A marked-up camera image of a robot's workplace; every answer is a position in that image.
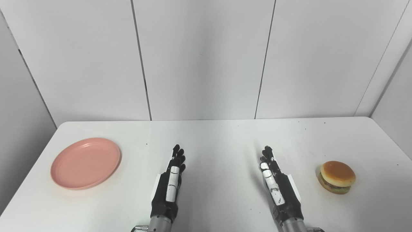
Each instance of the white wall panel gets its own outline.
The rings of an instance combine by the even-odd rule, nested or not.
[[[379,66],[356,110],[355,116],[370,116],[399,59],[412,39],[412,4],[410,0]]]
[[[57,125],[148,120],[129,0],[0,0]]]
[[[273,0],[134,0],[153,120],[254,118]]]
[[[407,2],[278,0],[257,118],[353,116]]]
[[[372,119],[412,159],[412,50],[406,53]]]
[[[55,130],[0,12],[0,214]]]

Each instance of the robotic arm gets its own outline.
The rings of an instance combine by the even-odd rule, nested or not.
[[[324,232],[321,228],[306,228],[297,191],[292,175],[285,175],[273,156],[272,148],[265,146],[260,158],[260,170],[272,201],[273,215],[284,232]]]
[[[152,200],[152,212],[149,225],[137,225],[131,232],[170,232],[172,223],[178,214],[177,195],[182,183],[182,172],[186,165],[184,150],[177,144],[173,148],[172,159],[167,170],[160,175],[156,193]]]

